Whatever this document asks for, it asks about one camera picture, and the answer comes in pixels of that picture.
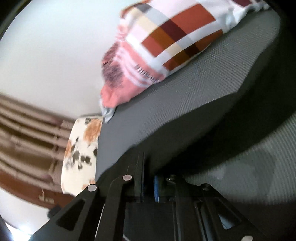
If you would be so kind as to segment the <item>checkered red white pillow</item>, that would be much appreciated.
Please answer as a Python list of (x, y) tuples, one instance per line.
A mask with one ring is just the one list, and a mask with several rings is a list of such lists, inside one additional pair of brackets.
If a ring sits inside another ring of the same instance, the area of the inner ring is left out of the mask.
[(127, 76), (162, 80), (265, 1), (142, 1), (123, 10), (116, 61)]

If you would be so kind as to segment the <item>black pants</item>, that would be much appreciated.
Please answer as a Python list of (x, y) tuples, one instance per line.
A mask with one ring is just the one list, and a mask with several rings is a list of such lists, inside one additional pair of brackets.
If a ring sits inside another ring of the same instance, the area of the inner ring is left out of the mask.
[(127, 152), (123, 170), (134, 170), (136, 154), (144, 152), (150, 175), (199, 174), (259, 142), (295, 112), (295, 16), (277, 13), (280, 32), (242, 86), (164, 124)]

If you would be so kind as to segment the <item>pink striped cloth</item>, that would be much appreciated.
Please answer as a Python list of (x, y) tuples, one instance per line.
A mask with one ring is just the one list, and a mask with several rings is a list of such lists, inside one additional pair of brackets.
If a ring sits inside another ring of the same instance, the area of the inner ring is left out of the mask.
[(119, 25), (115, 43), (102, 59), (104, 85), (100, 91), (103, 106), (115, 108), (130, 101), (167, 75), (154, 71), (125, 40), (129, 31)]

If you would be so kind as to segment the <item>floral white orange cushion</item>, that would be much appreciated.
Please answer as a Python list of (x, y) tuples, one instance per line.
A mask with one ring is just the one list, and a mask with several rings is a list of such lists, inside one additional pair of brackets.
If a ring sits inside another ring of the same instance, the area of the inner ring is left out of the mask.
[(61, 189), (64, 194), (77, 196), (90, 184), (95, 184), (98, 140), (103, 117), (78, 118), (71, 130), (66, 147)]

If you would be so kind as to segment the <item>brass door latch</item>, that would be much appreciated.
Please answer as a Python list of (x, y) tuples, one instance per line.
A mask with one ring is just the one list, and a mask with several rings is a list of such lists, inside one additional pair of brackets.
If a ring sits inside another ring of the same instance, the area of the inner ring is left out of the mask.
[(49, 203), (49, 204), (51, 204), (51, 205), (55, 204), (55, 201), (54, 201), (53, 198), (51, 198), (51, 197), (47, 197), (47, 196), (45, 195), (44, 189), (42, 189), (42, 194), (39, 195), (39, 200), (40, 200), (41, 202)]

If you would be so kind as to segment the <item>grey textured bed mat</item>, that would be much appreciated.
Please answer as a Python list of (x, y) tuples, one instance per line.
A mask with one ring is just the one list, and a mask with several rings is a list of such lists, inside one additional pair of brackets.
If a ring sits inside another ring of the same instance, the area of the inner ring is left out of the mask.
[[(236, 92), (279, 32), (275, 11), (250, 13), (183, 69), (119, 106), (102, 127), (96, 176), (164, 124)], [(248, 149), (186, 178), (195, 184), (209, 183), (233, 200), (294, 202), (295, 112)]]

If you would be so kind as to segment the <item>grey folded cloth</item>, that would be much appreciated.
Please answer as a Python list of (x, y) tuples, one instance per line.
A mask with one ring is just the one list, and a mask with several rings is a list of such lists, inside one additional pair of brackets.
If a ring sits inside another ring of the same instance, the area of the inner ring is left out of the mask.
[(100, 98), (100, 100), (99, 100), (99, 105), (100, 105), (102, 116), (104, 118), (104, 122), (108, 123), (112, 119), (112, 117), (114, 116), (116, 108), (105, 107), (103, 104), (102, 98)]

